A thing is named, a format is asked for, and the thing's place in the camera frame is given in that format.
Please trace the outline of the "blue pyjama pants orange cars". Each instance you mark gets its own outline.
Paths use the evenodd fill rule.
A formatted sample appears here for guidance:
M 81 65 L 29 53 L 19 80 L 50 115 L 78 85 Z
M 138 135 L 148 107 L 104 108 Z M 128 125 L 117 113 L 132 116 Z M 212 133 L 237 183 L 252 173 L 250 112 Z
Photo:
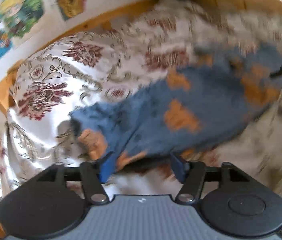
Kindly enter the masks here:
M 102 181 L 143 158 L 206 151 L 241 133 L 275 102 L 282 54 L 268 43 L 241 54 L 238 47 L 196 48 L 207 62 L 180 66 L 119 102 L 98 102 L 70 113 L 74 136 Z

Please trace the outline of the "blond boy poster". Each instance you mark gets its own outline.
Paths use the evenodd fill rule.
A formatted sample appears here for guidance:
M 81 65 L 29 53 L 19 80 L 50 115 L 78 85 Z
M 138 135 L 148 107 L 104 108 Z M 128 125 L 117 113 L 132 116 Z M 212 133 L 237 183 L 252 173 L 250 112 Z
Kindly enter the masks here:
M 37 31 L 44 13 L 43 0 L 0 0 L 0 29 L 18 47 Z

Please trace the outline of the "floral white bed cover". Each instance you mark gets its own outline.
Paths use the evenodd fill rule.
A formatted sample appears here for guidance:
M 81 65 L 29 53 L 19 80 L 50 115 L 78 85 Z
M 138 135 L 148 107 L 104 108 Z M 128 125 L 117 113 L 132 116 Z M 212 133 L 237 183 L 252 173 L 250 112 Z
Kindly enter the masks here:
M 160 194 L 170 154 L 233 163 L 282 197 L 282 15 L 161 0 L 25 60 L 1 147 L 7 195 L 53 164 L 104 161 L 108 191 Z

